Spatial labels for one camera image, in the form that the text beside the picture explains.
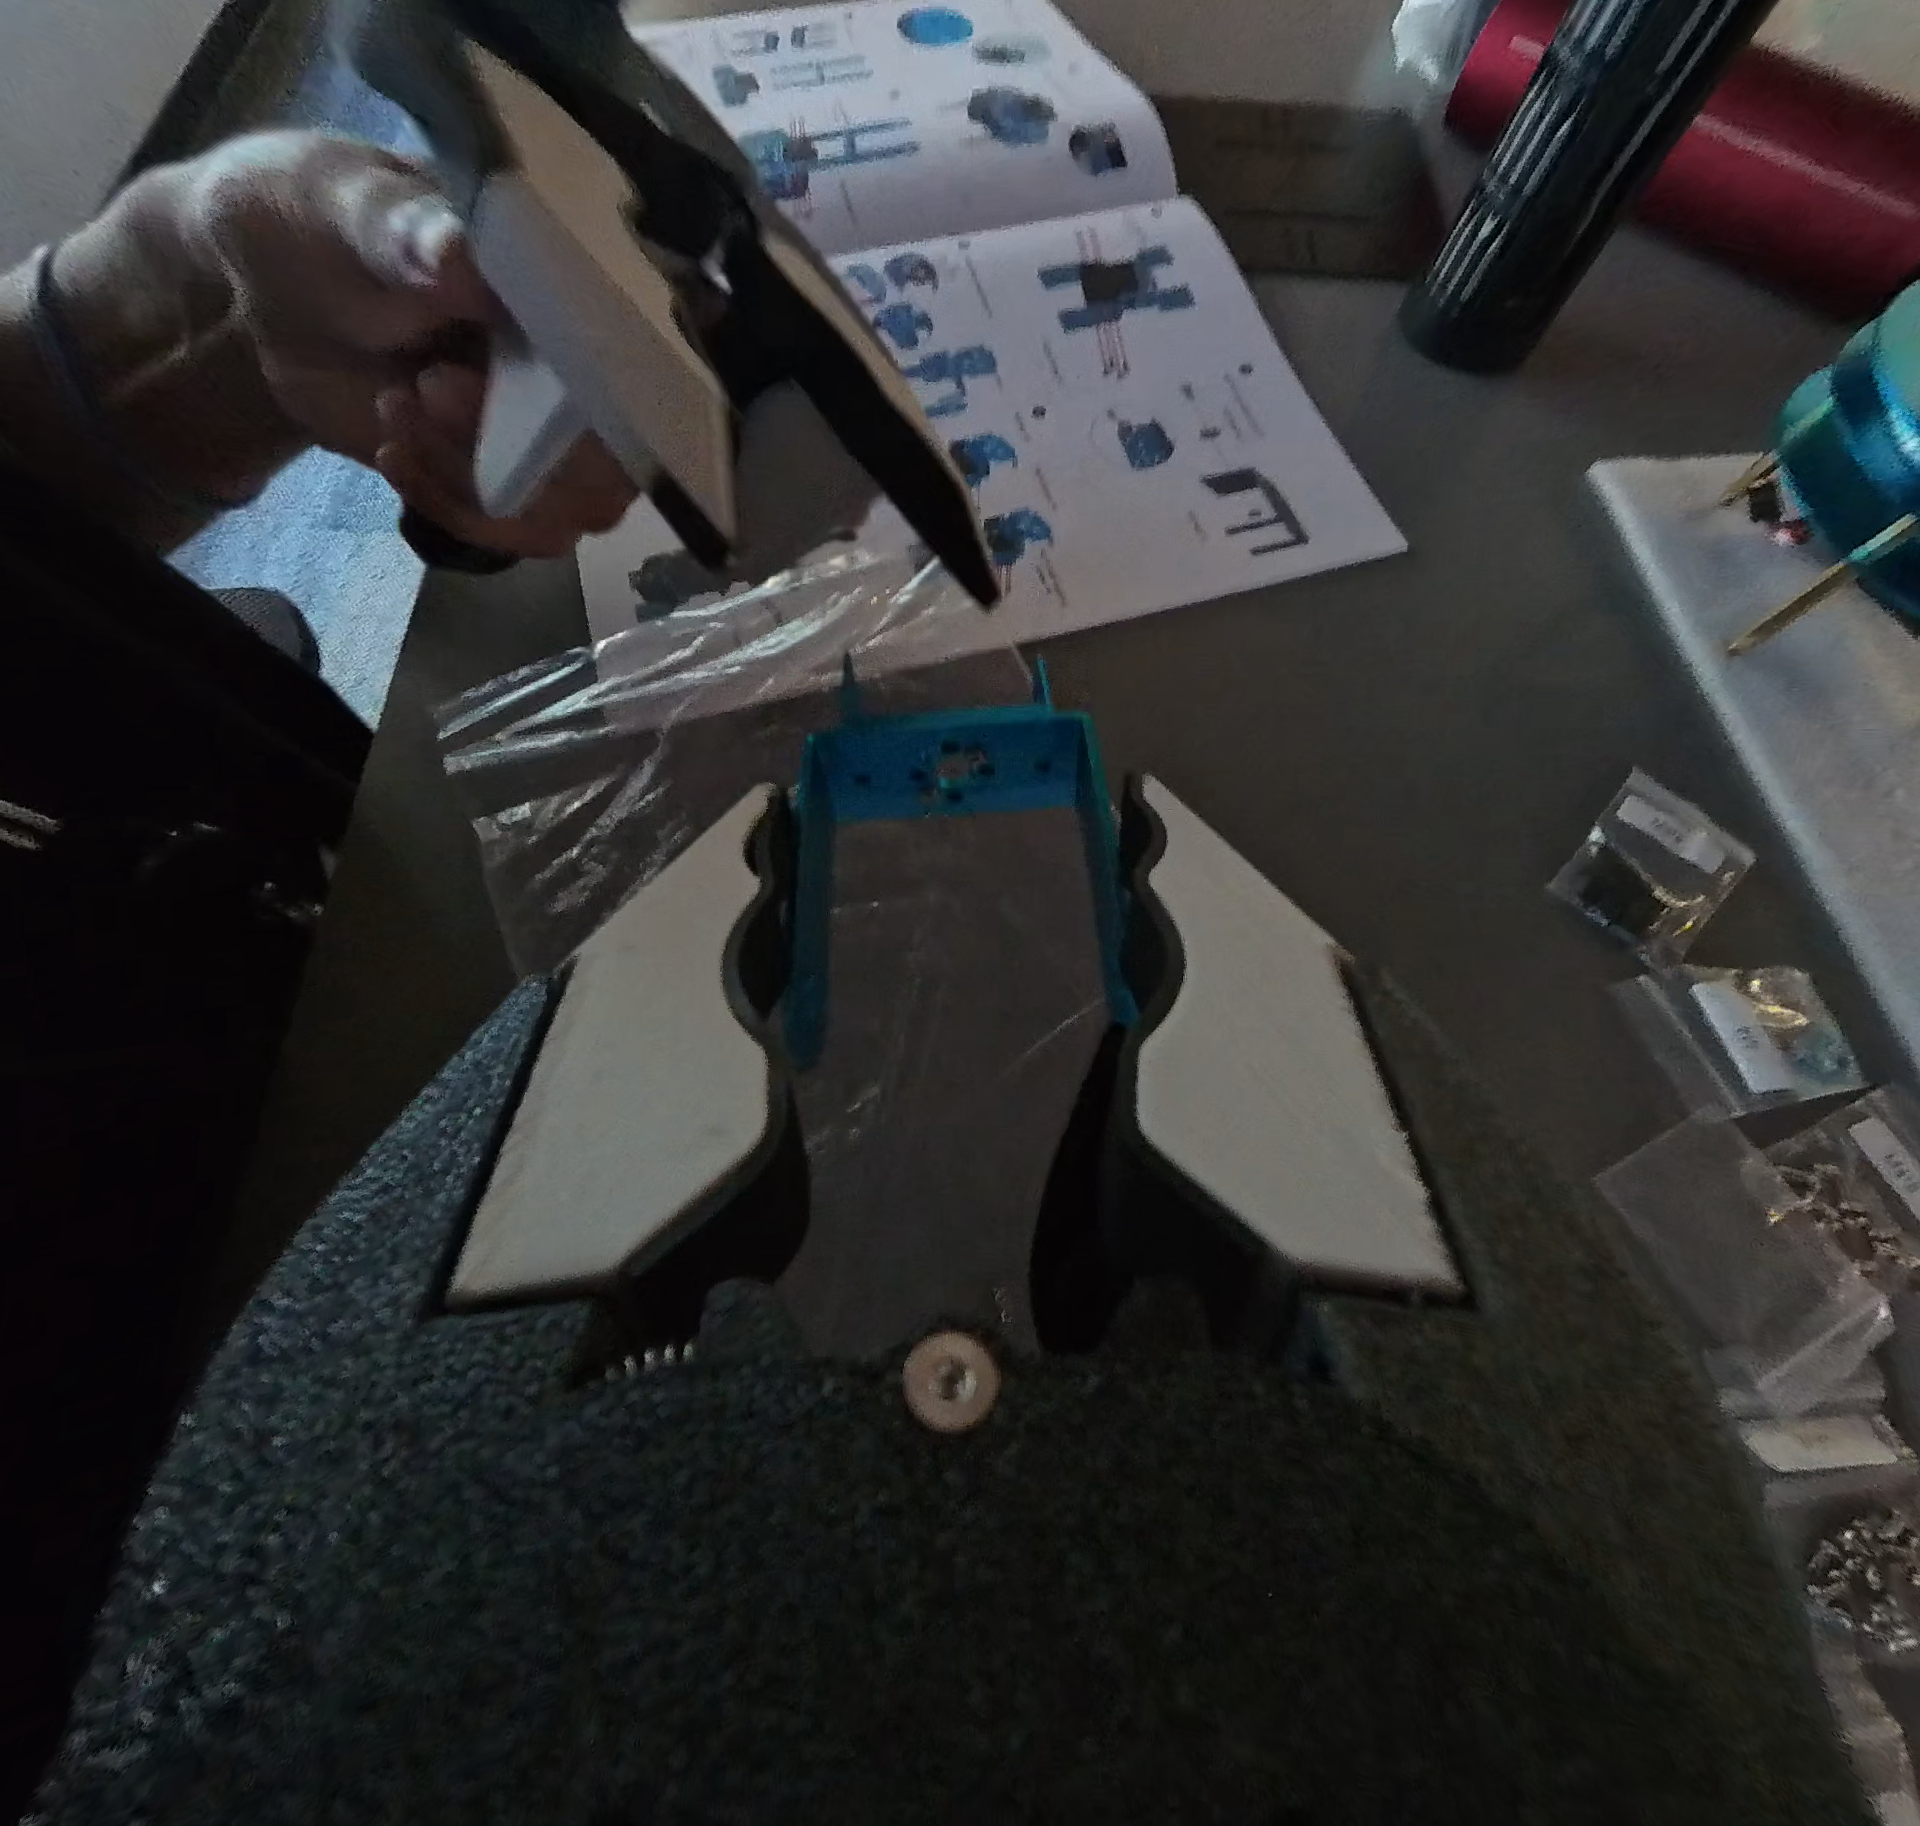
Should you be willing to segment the black slotted cylinder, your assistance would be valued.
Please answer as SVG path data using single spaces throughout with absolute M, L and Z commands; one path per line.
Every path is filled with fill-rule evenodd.
M 1573 0 L 1400 313 L 1408 343 L 1517 370 L 1780 0 Z

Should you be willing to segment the white foam board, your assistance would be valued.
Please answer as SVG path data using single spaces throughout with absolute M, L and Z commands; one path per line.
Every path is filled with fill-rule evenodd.
M 1734 658 L 1729 642 L 1815 572 L 1812 551 L 1718 507 L 1737 467 L 1731 455 L 1615 456 L 1585 483 L 1917 1079 L 1917 637 L 1851 592 Z

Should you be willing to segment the assembly instruction booklet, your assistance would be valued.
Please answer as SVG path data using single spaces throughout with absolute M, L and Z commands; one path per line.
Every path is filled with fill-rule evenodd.
M 1014 638 L 1401 556 L 1148 97 L 1052 0 L 634 27 L 825 257 L 973 497 Z

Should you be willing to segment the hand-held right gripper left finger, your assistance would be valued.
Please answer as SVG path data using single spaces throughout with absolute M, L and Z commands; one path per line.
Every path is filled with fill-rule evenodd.
M 781 1279 L 810 1220 L 781 1025 L 795 889 L 795 816 L 756 783 L 572 955 L 448 1315 L 589 1303 L 594 1349 L 685 1349 L 719 1288 Z

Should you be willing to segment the clear plastic bag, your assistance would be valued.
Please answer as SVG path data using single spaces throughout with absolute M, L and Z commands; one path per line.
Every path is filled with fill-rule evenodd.
M 803 745 L 835 725 L 844 655 L 918 664 L 961 647 L 903 592 L 803 580 L 787 621 L 711 598 L 475 689 L 447 711 L 485 880 L 531 1006 L 433 1307 L 493 1165 L 516 1074 L 571 962 L 756 783 L 794 806 Z M 853 826 L 835 847 L 825 1048 L 790 1061 L 810 1220 L 784 1287 L 808 1345 L 867 1360 L 927 1333 L 1043 1353 L 1043 1189 L 1108 1025 L 1071 812 Z M 667 1349 L 594 1349 L 576 1379 Z

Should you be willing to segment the red cylinder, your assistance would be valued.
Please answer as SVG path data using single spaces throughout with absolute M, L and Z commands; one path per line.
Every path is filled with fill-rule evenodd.
M 1919 270 L 1919 0 L 1783 0 L 1637 222 L 1836 319 Z

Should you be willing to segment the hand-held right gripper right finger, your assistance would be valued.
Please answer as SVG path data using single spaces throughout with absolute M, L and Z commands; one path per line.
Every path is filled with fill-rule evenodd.
M 1464 1307 L 1405 1094 L 1353 957 L 1167 783 L 1117 827 L 1110 1023 L 1043 1189 L 1043 1353 L 1130 1319 L 1290 1360 L 1313 1298 Z

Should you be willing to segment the long blue U bracket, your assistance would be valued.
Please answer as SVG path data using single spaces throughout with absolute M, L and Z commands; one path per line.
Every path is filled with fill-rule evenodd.
M 835 847 L 853 826 L 1071 812 L 1108 1015 L 1123 1026 L 1138 1023 L 1140 1001 L 1123 972 L 1117 812 L 1090 715 L 1056 708 L 1045 689 L 1025 706 L 980 710 L 844 706 L 832 730 L 805 737 L 790 806 L 797 867 L 783 1023 L 795 1064 L 810 1066 L 825 1048 Z

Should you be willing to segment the person's left forearm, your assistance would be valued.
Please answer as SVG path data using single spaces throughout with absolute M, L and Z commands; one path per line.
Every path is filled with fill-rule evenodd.
M 44 486 L 92 491 L 91 426 L 61 346 L 54 248 L 40 244 L 2 278 L 2 456 Z

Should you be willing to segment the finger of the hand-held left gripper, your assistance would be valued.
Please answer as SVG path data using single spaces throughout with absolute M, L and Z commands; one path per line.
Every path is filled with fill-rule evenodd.
M 920 542 L 987 611 L 999 576 L 973 496 L 946 442 L 825 261 L 771 207 L 733 230 L 733 323 L 797 386 Z
M 472 257 L 499 305 L 474 491 L 522 517 L 594 435 L 644 494 L 676 491 L 684 536 L 736 556 L 733 402 L 676 315 L 676 287 L 624 216 L 629 182 L 564 110 L 493 53 L 472 56 L 493 123 Z

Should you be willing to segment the person's dark clothing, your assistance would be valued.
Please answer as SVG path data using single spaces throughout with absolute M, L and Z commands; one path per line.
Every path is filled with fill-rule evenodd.
M 63 1711 L 178 1403 L 370 735 L 316 658 L 24 469 L 2 522 L 13 1741 Z

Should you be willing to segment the group of small parts bags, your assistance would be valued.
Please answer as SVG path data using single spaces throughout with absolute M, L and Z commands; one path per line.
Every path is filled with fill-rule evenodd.
M 1917 1094 L 1873 1085 L 1815 975 L 1713 962 L 1754 849 L 1643 768 L 1549 881 L 1628 949 L 1620 1015 L 1679 1126 L 1596 1191 L 1683 1322 L 1836 1668 L 1917 1704 Z

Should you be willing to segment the grey flat box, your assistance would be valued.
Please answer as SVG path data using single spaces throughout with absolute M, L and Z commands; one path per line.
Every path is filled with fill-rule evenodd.
M 1180 188 L 1247 275 L 1411 284 L 1448 222 L 1400 107 L 1154 94 Z

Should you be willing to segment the person's left hand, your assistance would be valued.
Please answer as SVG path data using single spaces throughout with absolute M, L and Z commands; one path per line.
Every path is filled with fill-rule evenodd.
M 522 514 L 474 491 L 495 301 L 426 169 L 309 132 L 160 165 L 54 248 L 61 346 L 91 426 L 68 499 L 160 554 L 309 450 L 492 556 L 601 536 L 637 486 L 594 438 Z

